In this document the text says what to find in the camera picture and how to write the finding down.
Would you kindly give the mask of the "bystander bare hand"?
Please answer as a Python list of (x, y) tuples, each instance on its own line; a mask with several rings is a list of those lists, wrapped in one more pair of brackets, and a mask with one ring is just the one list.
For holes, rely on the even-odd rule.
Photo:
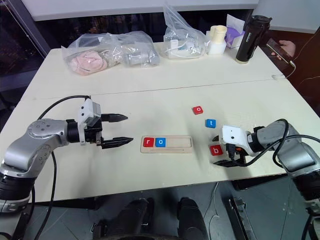
[(279, 40), (280, 47), (288, 53), (291, 57), (294, 57), (296, 52), (296, 45), (289, 40)]

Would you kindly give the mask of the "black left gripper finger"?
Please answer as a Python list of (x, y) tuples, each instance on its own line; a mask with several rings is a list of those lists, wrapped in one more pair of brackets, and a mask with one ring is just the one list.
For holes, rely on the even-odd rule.
[(117, 148), (130, 143), (132, 140), (132, 137), (114, 137), (110, 140), (102, 140), (100, 146), (102, 149)]
[(127, 116), (119, 113), (106, 113), (106, 114), (101, 114), (100, 116), (100, 120), (102, 122), (109, 122), (109, 123), (121, 122), (127, 119), (128, 119)]

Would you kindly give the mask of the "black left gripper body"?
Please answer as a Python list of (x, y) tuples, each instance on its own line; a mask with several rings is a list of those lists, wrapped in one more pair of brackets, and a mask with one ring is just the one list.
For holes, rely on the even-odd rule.
[(90, 144), (102, 145), (102, 121), (99, 119), (93, 126), (87, 126), (84, 130), (85, 142)]

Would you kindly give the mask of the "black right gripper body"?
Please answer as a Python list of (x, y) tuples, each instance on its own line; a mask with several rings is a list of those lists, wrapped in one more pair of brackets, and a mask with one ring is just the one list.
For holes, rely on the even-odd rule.
[(226, 151), (228, 157), (236, 162), (244, 162), (246, 160), (247, 153), (241, 148), (234, 144), (226, 144)]

